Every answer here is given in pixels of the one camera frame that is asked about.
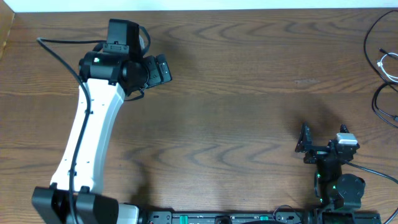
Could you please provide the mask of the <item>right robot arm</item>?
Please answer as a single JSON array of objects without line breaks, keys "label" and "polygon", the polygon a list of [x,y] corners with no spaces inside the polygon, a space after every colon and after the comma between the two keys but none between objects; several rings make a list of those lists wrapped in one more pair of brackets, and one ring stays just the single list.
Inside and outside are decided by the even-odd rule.
[{"label": "right robot arm", "polygon": [[354,174],[344,174],[342,165],[353,160],[358,140],[345,125],[326,146],[315,146],[307,123],[303,123],[295,152],[304,154],[303,162],[315,164],[315,196],[321,205],[303,214],[303,223],[355,223],[355,210],[361,207],[366,183]]}]

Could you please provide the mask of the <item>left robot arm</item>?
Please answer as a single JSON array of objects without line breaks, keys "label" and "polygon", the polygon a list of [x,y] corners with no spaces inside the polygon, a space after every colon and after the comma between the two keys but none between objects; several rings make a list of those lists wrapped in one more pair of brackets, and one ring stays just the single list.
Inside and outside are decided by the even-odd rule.
[{"label": "left robot arm", "polygon": [[45,223],[144,223],[137,206],[102,194],[104,164],[128,96],[171,81],[166,57],[91,51],[79,69],[82,85],[67,147],[49,187],[34,189],[32,204]]}]

